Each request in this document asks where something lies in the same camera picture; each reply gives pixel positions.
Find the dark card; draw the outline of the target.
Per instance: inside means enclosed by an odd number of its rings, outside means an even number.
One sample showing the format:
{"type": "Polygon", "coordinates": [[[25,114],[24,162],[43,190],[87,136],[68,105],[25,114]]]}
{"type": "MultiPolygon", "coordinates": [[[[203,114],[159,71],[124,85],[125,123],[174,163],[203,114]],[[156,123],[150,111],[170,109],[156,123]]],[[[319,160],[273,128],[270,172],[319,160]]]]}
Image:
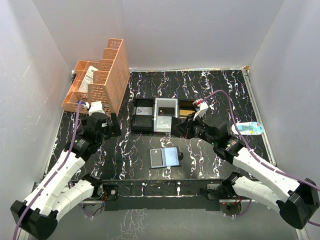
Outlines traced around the dark card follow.
{"type": "Polygon", "coordinates": [[[159,107],[157,115],[174,117],[176,115],[176,109],[174,107],[159,107]]]}

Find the black leather card holder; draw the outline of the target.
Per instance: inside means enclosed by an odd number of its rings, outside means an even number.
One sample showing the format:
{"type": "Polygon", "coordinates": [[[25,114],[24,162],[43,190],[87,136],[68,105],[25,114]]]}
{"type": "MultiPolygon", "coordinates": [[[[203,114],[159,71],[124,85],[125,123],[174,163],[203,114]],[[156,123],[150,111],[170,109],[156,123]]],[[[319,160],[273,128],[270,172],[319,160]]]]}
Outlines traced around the black leather card holder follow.
{"type": "Polygon", "coordinates": [[[184,154],[180,151],[177,146],[172,147],[161,147],[157,149],[162,149],[162,159],[163,159],[163,167],[151,168],[150,163],[150,150],[148,150],[148,163],[149,169],[160,169],[160,168],[171,168],[178,167],[181,165],[181,161],[184,158],[184,154]]]}

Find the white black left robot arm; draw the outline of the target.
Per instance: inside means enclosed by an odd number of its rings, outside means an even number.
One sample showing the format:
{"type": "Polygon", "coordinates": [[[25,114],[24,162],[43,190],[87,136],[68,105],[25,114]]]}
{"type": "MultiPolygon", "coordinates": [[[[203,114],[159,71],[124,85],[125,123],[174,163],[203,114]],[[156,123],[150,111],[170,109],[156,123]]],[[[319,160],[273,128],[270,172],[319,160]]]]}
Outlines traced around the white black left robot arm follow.
{"type": "Polygon", "coordinates": [[[82,201],[99,198],[102,181],[86,174],[70,189],[64,188],[73,175],[95,154],[105,140],[121,135],[116,113],[94,112],[75,128],[60,158],[41,183],[23,201],[16,200],[10,211],[16,223],[13,239],[22,229],[38,240],[48,239],[60,219],[82,201]]]}

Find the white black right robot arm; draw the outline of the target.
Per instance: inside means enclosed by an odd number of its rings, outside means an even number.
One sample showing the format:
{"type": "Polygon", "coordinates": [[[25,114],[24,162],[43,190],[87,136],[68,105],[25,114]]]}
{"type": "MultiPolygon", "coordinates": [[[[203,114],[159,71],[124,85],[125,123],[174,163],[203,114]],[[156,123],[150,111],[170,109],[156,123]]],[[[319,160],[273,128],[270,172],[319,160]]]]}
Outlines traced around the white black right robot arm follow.
{"type": "Polygon", "coordinates": [[[207,125],[194,113],[186,119],[173,117],[171,134],[204,140],[213,146],[219,158],[257,179],[252,181],[240,173],[232,173],[220,187],[228,197],[239,195],[259,202],[277,211],[286,223],[299,230],[309,223],[320,207],[320,189],[311,179],[289,176],[259,157],[228,132],[227,124],[221,118],[214,125],[207,125]]]}

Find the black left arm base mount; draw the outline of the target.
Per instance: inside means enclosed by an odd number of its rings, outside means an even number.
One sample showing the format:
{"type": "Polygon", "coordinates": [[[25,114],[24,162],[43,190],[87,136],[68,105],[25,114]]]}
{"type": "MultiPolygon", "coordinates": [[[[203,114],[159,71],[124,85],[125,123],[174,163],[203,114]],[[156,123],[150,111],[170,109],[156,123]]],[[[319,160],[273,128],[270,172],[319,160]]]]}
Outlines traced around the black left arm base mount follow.
{"type": "Polygon", "coordinates": [[[102,186],[102,200],[117,201],[119,198],[119,186],[116,184],[104,184],[102,186]]]}

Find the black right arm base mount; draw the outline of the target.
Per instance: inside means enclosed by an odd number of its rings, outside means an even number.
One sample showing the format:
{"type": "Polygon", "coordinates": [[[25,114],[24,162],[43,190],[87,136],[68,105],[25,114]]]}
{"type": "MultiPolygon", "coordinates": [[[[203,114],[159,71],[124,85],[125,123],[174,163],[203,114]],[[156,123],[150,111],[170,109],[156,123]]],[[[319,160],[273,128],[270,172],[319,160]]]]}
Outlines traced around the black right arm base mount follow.
{"type": "Polygon", "coordinates": [[[224,186],[223,184],[217,186],[213,184],[213,188],[209,188],[208,184],[206,188],[200,188],[198,194],[208,200],[234,200],[234,204],[239,204],[243,200],[243,197],[237,195],[231,186],[224,186]]]}

